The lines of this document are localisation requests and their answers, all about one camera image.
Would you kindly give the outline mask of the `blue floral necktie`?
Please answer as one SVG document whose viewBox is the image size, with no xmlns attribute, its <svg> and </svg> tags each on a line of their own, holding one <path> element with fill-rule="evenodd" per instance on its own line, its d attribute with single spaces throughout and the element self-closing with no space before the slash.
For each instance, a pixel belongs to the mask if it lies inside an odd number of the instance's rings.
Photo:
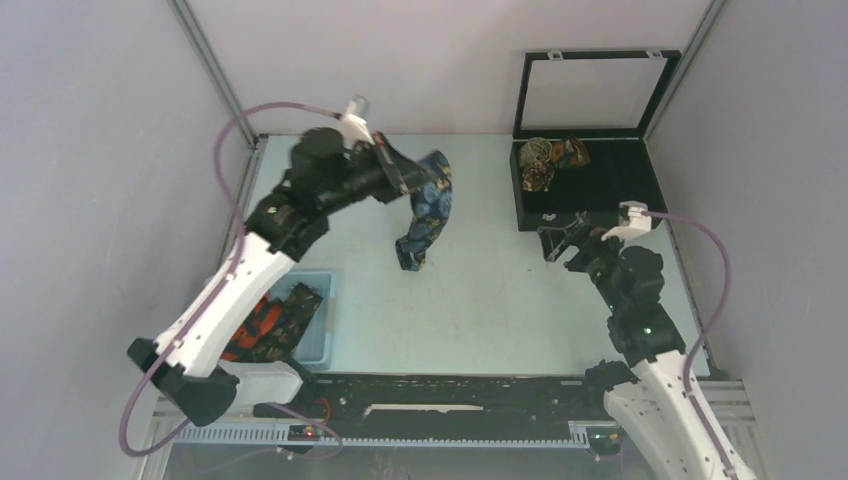
<svg viewBox="0 0 848 480">
<path fill-rule="evenodd" d="M 412 219 L 407 233 L 395 241 L 403 271 L 417 272 L 425 264 L 427 251 L 446 227 L 453 198 L 453 179 L 447 157 L 438 150 L 418 161 L 434 179 L 410 195 Z"/>
</svg>

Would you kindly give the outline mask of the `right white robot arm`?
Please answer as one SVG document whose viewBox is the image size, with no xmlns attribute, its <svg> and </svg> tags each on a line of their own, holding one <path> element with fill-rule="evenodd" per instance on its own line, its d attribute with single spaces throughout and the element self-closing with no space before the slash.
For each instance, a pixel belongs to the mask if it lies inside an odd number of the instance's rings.
<svg viewBox="0 0 848 480">
<path fill-rule="evenodd" d="M 581 402 L 593 417 L 611 416 L 659 479 L 754 479 L 692 370 L 695 349 L 660 303 L 662 256 L 632 243 L 652 231 L 654 220 L 670 217 L 630 201 L 620 204 L 618 223 L 609 228 L 578 213 L 564 226 L 537 230 L 549 263 L 576 248 L 564 267 L 588 275 L 610 311 L 609 338 L 624 358 L 587 371 L 588 378 L 605 379 L 586 385 Z"/>
</svg>

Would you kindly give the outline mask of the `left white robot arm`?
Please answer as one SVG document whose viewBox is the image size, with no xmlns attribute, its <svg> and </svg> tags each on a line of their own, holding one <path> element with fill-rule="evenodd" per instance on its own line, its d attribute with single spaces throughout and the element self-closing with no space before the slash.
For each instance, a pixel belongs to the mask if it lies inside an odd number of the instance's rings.
<svg viewBox="0 0 848 480">
<path fill-rule="evenodd" d="M 436 179 L 435 168 L 401 154 L 379 132 L 346 140 L 333 128 L 307 131 L 290 148 L 280 183 L 256 204 L 199 296 L 156 338 L 134 340 L 128 356 L 197 427 L 264 403 L 292 416 L 308 414 L 316 390 L 292 361 L 225 361 L 227 344 L 260 299 L 328 233 L 332 214 L 369 197 L 390 203 Z"/>
</svg>

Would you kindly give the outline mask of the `orange brown rolled tie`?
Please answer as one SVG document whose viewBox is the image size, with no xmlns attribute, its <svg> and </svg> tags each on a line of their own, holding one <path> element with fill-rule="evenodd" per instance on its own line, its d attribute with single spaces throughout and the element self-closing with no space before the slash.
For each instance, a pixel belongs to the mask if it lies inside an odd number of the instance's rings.
<svg viewBox="0 0 848 480">
<path fill-rule="evenodd" d="M 557 169 L 576 169 L 590 163 L 584 143 L 577 137 L 568 137 L 552 143 L 550 162 Z"/>
</svg>

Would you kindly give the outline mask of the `black display box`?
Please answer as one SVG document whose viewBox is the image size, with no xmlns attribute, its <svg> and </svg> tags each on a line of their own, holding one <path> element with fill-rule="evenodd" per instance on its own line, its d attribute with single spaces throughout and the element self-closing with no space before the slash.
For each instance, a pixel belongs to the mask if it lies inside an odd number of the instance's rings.
<svg viewBox="0 0 848 480">
<path fill-rule="evenodd" d="M 681 52 L 667 49 L 548 50 L 525 54 L 512 129 L 510 169 L 517 227 L 563 226 L 587 212 L 601 226 L 617 221 L 619 204 L 667 204 L 645 134 Z M 530 138 L 579 138 L 590 163 L 557 169 L 546 192 L 522 190 L 519 149 Z"/>
</svg>

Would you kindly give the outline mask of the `green rolled tie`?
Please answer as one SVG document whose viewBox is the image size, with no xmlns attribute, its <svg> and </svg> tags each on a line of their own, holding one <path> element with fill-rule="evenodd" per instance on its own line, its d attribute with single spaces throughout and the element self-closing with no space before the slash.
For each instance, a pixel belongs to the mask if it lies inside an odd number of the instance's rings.
<svg viewBox="0 0 848 480">
<path fill-rule="evenodd" d="M 553 145 L 543 137 L 530 138 L 519 149 L 519 166 L 528 168 L 536 163 L 547 164 L 551 160 Z"/>
</svg>

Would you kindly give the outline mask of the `dark olive patterned tie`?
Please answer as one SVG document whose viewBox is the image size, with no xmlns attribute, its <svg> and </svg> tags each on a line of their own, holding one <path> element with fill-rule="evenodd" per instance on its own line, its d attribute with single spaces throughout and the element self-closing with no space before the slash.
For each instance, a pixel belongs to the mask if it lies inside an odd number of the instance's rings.
<svg viewBox="0 0 848 480">
<path fill-rule="evenodd" d="M 306 284 L 296 284 L 282 301 L 274 299 L 264 320 L 272 320 L 249 350 L 245 362 L 270 363 L 292 356 L 324 298 Z"/>
</svg>

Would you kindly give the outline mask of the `light blue plastic basket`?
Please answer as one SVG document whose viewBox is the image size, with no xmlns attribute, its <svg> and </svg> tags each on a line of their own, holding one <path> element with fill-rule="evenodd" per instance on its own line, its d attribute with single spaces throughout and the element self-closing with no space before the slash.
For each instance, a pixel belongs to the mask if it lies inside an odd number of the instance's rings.
<svg viewBox="0 0 848 480">
<path fill-rule="evenodd" d="M 328 371 L 332 358 L 337 274 L 332 270 L 292 270 L 270 288 L 270 297 L 285 300 L 297 284 L 309 287 L 322 297 L 322 302 L 293 350 L 293 358 L 311 371 Z"/>
</svg>

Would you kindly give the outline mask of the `orange black striped tie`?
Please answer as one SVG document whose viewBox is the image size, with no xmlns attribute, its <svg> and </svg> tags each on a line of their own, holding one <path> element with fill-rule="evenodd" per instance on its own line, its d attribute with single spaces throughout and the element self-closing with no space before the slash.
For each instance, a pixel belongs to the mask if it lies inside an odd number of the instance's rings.
<svg viewBox="0 0 848 480">
<path fill-rule="evenodd" d="M 281 314 L 281 303 L 272 299 L 269 293 L 264 294 L 232 335 L 220 358 L 225 361 L 247 358 L 259 341 L 277 325 Z"/>
</svg>

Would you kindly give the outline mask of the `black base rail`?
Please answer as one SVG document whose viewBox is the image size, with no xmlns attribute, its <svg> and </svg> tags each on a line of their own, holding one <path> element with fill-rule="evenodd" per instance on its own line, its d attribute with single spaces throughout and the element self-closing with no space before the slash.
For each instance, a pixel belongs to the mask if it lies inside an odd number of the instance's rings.
<svg viewBox="0 0 848 480">
<path fill-rule="evenodd" d="M 612 421 L 602 390 L 576 376 L 325 373 L 288 407 L 354 438 L 553 440 Z"/>
</svg>

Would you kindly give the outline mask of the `aluminium frame post right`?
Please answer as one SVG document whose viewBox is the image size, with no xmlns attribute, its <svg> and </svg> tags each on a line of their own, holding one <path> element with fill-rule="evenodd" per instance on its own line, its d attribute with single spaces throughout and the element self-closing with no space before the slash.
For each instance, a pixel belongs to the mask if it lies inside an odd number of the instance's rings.
<svg viewBox="0 0 848 480">
<path fill-rule="evenodd" d="M 652 136 L 660 127 L 663 118 L 671 106 L 672 100 L 729 4 L 729 0 L 711 0 L 707 5 L 692 38 L 682 52 L 680 62 L 670 79 L 668 89 L 663 94 L 657 111 L 647 127 L 645 134 L 645 140 L 647 142 L 651 141 Z"/>
</svg>

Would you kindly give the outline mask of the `aluminium frame post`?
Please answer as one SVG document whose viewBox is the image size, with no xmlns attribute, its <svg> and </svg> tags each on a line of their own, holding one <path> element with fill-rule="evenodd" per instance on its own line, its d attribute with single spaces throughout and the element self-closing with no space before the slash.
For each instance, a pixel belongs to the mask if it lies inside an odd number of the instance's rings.
<svg viewBox="0 0 848 480">
<path fill-rule="evenodd" d="M 692 38 L 682 52 L 680 62 L 670 79 L 668 89 L 663 94 L 657 111 L 647 127 L 645 134 L 645 140 L 647 142 L 651 141 L 652 136 L 660 127 L 663 118 L 671 106 L 672 100 L 729 4 L 729 0 L 711 0 L 707 5 Z"/>
<path fill-rule="evenodd" d="M 209 77 L 219 99 L 223 102 L 231 117 L 237 116 L 243 110 L 242 104 L 190 2 L 187 0 L 168 0 L 167 4 L 194 50 L 201 67 Z"/>
</svg>

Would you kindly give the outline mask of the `aluminium frame post left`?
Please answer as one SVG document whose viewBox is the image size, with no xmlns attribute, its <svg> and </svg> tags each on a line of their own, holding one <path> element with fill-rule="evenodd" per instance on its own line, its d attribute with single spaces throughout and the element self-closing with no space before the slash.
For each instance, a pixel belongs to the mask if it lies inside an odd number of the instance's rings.
<svg viewBox="0 0 848 480">
<path fill-rule="evenodd" d="M 231 117 L 237 116 L 243 110 L 242 104 L 190 2 L 187 0 L 168 0 L 167 4 L 194 50 L 201 67 L 209 77 L 219 99 L 223 102 Z"/>
</svg>

